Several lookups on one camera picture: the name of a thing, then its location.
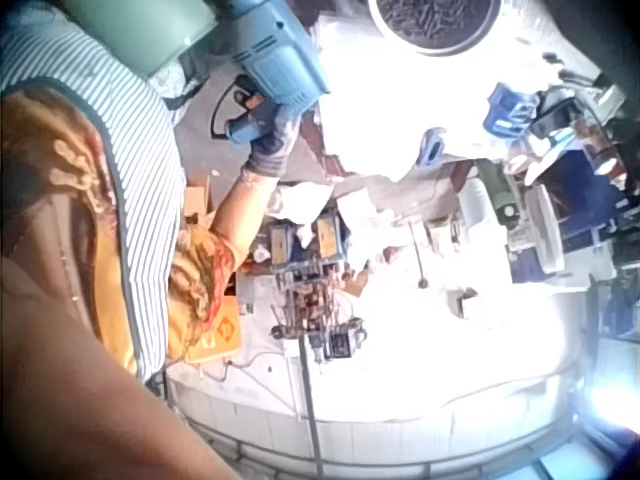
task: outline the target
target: power drill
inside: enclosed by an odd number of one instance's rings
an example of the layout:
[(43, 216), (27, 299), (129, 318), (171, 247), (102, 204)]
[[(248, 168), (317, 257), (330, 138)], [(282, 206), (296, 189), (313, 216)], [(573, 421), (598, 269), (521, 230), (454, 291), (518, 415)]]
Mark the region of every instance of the power drill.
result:
[(226, 122), (229, 140), (245, 144), (260, 138), (273, 130), (278, 105), (290, 105), (301, 115), (329, 93), (311, 39), (285, 0), (215, 0), (215, 5), (228, 24), (233, 62), (264, 99)]

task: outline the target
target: blue tool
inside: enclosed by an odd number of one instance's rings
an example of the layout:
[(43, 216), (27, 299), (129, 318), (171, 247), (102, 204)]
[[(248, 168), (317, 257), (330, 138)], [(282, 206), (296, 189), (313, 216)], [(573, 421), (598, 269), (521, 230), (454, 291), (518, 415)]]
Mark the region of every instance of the blue tool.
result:
[(539, 103), (537, 95), (514, 92), (498, 83), (489, 97), (491, 108), (484, 128), (498, 138), (519, 138), (535, 120)]
[(445, 133), (444, 128), (430, 128), (424, 133), (420, 144), (420, 153), (416, 160), (416, 166), (421, 168), (434, 168), (442, 161), (444, 151), (444, 140), (441, 135)]
[[(273, 130), (278, 105), (302, 114), (325, 93), (318, 54), (285, 0), (216, 0), (224, 15), (233, 62), (246, 72), (264, 101), (228, 120), (225, 136), (245, 144)], [(212, 132), (213, 138), (219, 136)]]

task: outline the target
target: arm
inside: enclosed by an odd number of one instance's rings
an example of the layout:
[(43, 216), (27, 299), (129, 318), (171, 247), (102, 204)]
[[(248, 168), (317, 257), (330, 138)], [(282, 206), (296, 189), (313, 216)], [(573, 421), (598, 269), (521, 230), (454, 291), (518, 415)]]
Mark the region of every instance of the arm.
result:
[(274, 124), (273, 133), (251, 143), (249, 160), (211, 225), (211, 231), (233, 250), (236, 268), (246, 258), (278, 178), (286, 171), (300, 118), (288, 107), (281, 107)]
[(12, 453), (44, 478), (238, 479), (4, 258), (2, 405)]
[(264, 212), (278, 178), (243, 169), (240, 177), (218, 207), (211, 231), (231, 248), (238, 268), (262, 224)]

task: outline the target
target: gloved hand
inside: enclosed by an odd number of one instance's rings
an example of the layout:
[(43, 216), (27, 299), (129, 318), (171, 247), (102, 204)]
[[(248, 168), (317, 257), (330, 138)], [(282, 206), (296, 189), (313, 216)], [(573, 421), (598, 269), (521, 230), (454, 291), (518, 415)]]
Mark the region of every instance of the gloved hand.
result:
[(277, 108), (273, 132), (251, 142), (251, 154), (245, 168), (266, 177), (281, 177), (287, 170), (287, 158), (298, 137), (300, 117), (287, 105)]

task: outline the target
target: bowl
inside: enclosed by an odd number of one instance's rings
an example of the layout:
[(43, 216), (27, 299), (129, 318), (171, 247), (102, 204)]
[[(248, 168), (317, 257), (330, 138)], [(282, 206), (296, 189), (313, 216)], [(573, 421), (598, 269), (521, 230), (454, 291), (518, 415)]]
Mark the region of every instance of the bowl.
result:
[(433, 57), (478, 44), (501, 6), (502, 0), (369, 0), (373, 21), (385, 37)]

